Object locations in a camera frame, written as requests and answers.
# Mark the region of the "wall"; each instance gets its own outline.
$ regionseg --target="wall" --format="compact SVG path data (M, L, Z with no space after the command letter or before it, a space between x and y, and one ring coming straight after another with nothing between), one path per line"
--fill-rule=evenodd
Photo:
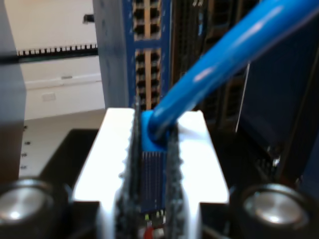
M96 43L90 0L6 0L17 50ZM21 65L27 88L25 119L103 109L98 57Z

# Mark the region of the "metal knob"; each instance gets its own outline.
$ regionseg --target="metal knob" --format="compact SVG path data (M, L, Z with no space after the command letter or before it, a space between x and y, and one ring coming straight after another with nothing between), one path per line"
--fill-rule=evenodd
M13 223L36 214L47 202L37 188L16 188L0 195L0 223Z
M244 208L262 221L273 225L291 225L306 219L303 208L280 192L258 192L246 199Z

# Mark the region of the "patch panel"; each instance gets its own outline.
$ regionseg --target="patch panel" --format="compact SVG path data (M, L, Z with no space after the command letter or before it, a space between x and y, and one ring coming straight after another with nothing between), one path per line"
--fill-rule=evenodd
M136 93L145 110L153 109L160 101L160 49L135 52Z
M133 2L134 41L160 39L160 1L143 0Z

